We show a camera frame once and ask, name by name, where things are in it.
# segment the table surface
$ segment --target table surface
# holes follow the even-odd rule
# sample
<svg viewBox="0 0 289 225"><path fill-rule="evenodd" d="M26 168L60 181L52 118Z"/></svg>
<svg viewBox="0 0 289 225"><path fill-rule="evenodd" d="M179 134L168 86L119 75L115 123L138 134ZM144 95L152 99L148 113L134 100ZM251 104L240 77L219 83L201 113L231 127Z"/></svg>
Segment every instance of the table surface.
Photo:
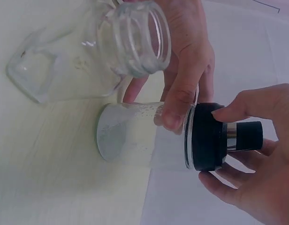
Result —
<svg viewBox="0 0 289 225"><path fill-rule="evenodd" d="M29 33L78 4L79 0L0 0L0 225L140 223L150 170L107 164L101 159L94 138L100 109L106 103L120 101L124 88L109 98L38 105L5 75L8 60ZM234 33L228 27L225 33L215 33L220 22L212 16L212 8L206 14L216 53L226 53L226 57L217 58L215 78L217 83L225 81L231 85L230 92L225 94L221 88L215 88L217 98L225 99L223 104L239 91L233 86L235 79L228 76L239 70L255 77L255 68L260 67L269 75L262 84L258 83L258 77L248 82L244 76L243 89L289 81L289 67L278 54L273 54L289 51L289 47L275 44L272 32L276 29L261 33L270 34L272 44L261 43L251 34L242 37L247 43L256 41L250 49L269 51L266 56L258 55L245 48L243 41L229 41L230 48L222 45L221 40L230 36L240 40L240 28ZM260 24L252 26L253 22L248 22L245 28L260 31ZM231 49L245 51L235 56L229 52ZM229 65L235 58L250 66ZM158 101L162 86L162 74L152 75L137 100Z"/></svg>

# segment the glass jar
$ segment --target glass jar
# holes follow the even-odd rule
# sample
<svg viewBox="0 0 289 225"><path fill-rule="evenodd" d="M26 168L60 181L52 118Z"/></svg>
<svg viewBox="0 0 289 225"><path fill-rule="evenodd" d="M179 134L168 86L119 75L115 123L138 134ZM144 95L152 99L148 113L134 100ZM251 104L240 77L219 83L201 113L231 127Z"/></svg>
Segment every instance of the glass jar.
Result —
<svg viewBox="0 0 289 225"><path fill-rule="evenodd" d="M166 18L153 1L85 1L30 34L7 75L36 102L104 97L127 76L164 70L171 43Z"/></svg>
<svg viewBox="0 0 289 225"><path fill-rule="evenodd" d="M162 126L162 102L107 105L97 125L97 145L108 162L183 171L220 168L227 152L258 150L263 144L257 122L221 123L216 103L191 105L181 128Z"/></svg>

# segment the black plastic cap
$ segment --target black plastic cap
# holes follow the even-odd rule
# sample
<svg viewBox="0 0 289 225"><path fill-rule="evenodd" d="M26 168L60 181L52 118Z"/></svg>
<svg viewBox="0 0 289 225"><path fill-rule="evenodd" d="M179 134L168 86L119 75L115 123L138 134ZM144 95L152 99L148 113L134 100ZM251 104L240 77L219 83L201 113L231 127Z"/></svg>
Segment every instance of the black plastic cap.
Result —
<svg viewBox="0 0 289 225"><path fill-rule="evenodd" d="M192 160L197 171L214 171L227 155L227 125L216 121L212 111L217 103L197 104L192 126Z"/></svg>
<svg viewBox="0 0 289 225"><path fill-rule="evenodd" d="M236 151L260 150L263 144L263 130L260 121L237 123Z"/></svg>

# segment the white powder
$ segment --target white powder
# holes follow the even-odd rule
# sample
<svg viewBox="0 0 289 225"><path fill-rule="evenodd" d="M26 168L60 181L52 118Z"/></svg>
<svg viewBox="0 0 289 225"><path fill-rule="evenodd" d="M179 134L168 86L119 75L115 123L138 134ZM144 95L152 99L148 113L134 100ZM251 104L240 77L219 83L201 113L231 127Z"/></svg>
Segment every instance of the white powder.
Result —
<svg viewBox="0 0 289 225"><path fill-rule="evenodd" d="M97 128L102 157L126 165L150 166L157 128L154 116L161 105L108 105Z"/></svg>

